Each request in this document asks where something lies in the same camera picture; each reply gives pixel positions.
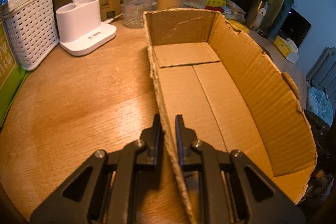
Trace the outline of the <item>patterned clear drinking glass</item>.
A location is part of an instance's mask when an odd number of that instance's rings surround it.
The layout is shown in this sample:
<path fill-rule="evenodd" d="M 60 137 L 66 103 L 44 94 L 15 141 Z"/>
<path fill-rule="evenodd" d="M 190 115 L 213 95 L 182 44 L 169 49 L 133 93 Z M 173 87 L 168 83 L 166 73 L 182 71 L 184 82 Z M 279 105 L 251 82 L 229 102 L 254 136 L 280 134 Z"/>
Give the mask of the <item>patterned clear drinking glass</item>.
<path fill-rule="evenodd" d="M 143 13 L 150 11 L 153 0 L 123 0 L 122 23 L 127 28 L 143 28 Z"/>

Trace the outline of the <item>steel thermos flask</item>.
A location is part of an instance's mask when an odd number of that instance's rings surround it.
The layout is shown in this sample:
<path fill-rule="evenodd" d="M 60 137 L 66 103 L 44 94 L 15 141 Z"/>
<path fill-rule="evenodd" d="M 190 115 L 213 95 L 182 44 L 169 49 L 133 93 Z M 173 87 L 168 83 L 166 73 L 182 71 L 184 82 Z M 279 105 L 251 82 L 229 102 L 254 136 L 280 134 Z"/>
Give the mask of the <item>steel thermos flask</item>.
<path fill-rule="evenodd" d="M 269 8 L 270 3 L 268 1 L 253 0 L 245 20 L 245 25 L 252 30 L 259 29 Z"/>

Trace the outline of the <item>brown cardboard box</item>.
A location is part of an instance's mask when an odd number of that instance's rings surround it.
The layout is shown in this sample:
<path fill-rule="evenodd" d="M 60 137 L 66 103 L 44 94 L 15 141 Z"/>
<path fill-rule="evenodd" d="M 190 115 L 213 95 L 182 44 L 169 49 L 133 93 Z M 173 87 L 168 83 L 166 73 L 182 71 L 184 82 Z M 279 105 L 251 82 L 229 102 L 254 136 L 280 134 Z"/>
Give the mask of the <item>brown cardboard box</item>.
<path fill-rule="evenodd" d="M 175 117 L 220 151 L 243 151 L 294 203 L 317 164 L 311 127 L 290 75 L 215 11 L 143 15 L 165 145 L 191 223 L 199 223 L 198 176 L 178 164 Z"/>

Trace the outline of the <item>yellow lidded small jar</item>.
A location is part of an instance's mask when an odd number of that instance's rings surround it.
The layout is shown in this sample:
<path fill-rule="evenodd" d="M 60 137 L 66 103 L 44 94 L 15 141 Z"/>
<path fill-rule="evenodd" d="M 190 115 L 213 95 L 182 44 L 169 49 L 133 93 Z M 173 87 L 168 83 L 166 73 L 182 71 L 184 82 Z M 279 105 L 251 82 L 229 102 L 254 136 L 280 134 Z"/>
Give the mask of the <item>yellow lidded small jar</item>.
<path fill-rule="evenodd" d="M 228 19 L 228 22 L 234 30 L 242 31 L 242 32 L 245 32 L 247 34 L 250 33 L 249 28 L 244 26 L 244 24 L 241 24 L 240 22 L 238 22 L 236 20 L 233 20 L 233 19 Z"/>

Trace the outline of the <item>yellow tissue box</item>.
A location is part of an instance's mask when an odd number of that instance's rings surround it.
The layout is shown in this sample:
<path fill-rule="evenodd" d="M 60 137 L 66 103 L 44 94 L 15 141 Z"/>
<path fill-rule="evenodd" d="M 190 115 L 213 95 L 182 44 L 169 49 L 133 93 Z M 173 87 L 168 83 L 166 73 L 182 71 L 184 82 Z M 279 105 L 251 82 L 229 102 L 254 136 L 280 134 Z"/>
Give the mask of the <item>yellow tissue box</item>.
<path fill-rule="evenodd" d="M 273 43 L 286 60 L 292 64 L 296 64 L 299 59 L 298 47 L 295 45 L 292 39 L 284 39 L 281 36 L 277 36 Z"/>

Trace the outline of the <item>green printed carton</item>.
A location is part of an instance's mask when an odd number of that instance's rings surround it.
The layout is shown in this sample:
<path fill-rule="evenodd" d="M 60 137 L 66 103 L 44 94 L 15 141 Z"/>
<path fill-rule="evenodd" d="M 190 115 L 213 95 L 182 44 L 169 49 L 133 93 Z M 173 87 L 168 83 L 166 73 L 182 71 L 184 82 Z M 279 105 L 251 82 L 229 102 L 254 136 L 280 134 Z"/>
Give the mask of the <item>green printed carton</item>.
<path fill-rule="evenodd" d="M 29 75 L 27 71 L 21 68 L 13 54 L 9 38 L 6 33 L 5 24 L 1 21 L 1 52 L 0 52 L 0 76 L 1 76 L 1 94 L 0 94 L 0 118 L 1 127 L 7 117 L 11 105 L 13 104 L 17 93 L 20 91 L 25 79 Z"/>

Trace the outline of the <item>white woven plastic basket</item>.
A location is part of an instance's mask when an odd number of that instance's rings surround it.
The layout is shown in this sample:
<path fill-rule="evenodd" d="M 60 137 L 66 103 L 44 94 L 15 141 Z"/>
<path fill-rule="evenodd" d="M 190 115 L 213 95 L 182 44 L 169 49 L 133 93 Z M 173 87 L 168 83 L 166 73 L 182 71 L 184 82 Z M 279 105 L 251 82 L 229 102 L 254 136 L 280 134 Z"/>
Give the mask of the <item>white woven plastic basket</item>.
<path fill-rule="evenodd" d="M 4 20 L 11 49 L 26 71 L 37 69 L 59 43 L 53 0 L 29 0 Z"/>

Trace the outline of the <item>white desk lamp base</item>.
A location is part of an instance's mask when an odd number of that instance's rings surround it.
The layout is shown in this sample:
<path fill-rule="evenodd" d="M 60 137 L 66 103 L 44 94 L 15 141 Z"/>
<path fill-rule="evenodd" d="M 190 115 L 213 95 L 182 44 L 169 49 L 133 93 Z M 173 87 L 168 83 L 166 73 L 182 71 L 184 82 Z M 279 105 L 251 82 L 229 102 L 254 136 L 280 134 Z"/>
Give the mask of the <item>white desk lamp base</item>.
<path fill-rule="evenodd" d="M 101 20 L 100 0 L 72 0 L 56 10 L 59 44 L 72 56 L 85 56 L 114 39 L 117 28 Z"/>

